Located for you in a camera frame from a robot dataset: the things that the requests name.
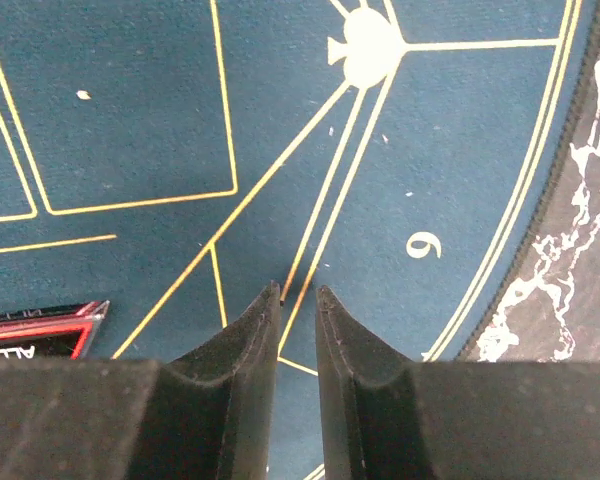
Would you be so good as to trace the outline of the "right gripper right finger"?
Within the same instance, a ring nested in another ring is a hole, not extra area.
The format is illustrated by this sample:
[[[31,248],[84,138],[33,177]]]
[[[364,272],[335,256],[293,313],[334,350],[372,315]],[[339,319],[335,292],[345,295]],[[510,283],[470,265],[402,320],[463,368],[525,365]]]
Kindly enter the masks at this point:
[[[317,293],[329,479],[600,479],[600,363],[415,362]]]

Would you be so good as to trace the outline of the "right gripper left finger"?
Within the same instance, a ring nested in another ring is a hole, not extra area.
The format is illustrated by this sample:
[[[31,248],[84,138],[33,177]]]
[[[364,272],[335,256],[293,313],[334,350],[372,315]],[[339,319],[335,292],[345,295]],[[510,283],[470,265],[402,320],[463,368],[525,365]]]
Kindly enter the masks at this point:
[[[170,362],[0,360],[0,479],[262,479],[279,287]]]

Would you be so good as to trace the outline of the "round blue poker mat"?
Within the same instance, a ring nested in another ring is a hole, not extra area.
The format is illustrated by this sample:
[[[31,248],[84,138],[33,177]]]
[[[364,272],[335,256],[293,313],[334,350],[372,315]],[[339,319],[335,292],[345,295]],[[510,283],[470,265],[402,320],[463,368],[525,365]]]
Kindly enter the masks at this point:
[[[600,1],[0,1],[0,313],[172,361],[268,283],[269,479],[325,475],[316,292],[415,360],[477,327]]]

